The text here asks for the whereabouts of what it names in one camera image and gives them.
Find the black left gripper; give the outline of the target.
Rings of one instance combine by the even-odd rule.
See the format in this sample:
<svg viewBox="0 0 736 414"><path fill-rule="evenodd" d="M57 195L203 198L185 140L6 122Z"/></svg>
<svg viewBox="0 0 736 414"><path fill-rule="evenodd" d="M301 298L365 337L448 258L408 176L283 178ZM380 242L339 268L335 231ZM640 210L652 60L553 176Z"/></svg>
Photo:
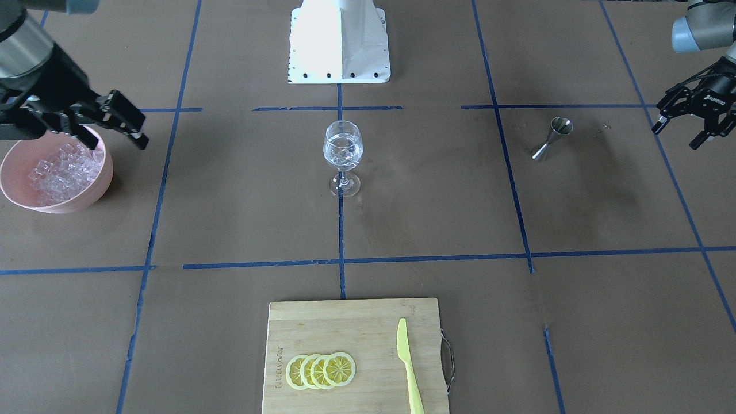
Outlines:
<svg viewBox="0 0 736 414"><path fill-rule="evenodd" d="M735 127L734 74L733 59L723 56L697 76L693 89L686 83L670 87L656 104L660 115L652 132L659 134L673 118L688 115L704 120L702 131L689 142L692 150L716 136L728 136Z"/></svg>

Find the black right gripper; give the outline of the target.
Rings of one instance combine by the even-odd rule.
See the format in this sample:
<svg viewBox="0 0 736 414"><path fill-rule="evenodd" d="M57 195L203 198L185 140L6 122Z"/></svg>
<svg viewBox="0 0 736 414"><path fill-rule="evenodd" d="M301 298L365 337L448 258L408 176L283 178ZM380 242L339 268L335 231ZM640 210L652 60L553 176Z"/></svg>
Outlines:
<svg viewBox="0 0 736 414"><path fill-rule="evenodd" d="M63 133L95 150L99 139L82 125L97 125L123 134L137 149L144 150L149 144L144 113L118 90L105 95L92 91L87 75L58 44L39 67L15 78L2 78L2 123L11 122L13 113L31 96L38 99L26 103L26 110L37 121L35 139Z"/></svg>

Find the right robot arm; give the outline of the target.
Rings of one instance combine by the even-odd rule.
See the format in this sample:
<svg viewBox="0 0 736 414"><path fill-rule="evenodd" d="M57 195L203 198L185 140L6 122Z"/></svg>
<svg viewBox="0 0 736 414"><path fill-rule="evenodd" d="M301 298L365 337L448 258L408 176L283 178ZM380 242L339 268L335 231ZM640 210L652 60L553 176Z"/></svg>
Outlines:
<svg viewBox="0 0 736 414"><path fill-rule="evenodd" d="M84 71L30 15L30 10L89 15L98 7L97 1L1 3L2 140L63 133L94 150L99 139L87 126L98 125L147 148L144 113L120 91L93 91Z"/></svg>

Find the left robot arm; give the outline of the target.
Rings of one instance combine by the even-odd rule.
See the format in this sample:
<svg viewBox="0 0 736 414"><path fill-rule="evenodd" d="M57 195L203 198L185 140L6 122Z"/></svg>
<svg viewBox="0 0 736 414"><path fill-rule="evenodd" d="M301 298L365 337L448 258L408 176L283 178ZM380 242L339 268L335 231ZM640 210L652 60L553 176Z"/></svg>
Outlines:
<svg viewBox="0 0 736 414"><path fill-rule="evenodd" d="M695 116L703 129L689 142L697 150L716 136L734 129L735 103L735 5L733 1L689 1L686 15L675 20L671 45L678 54L726 47L725 54L707 68L670 87L656 104L659 120L652 132L659 134L670 120Z"/></svg>

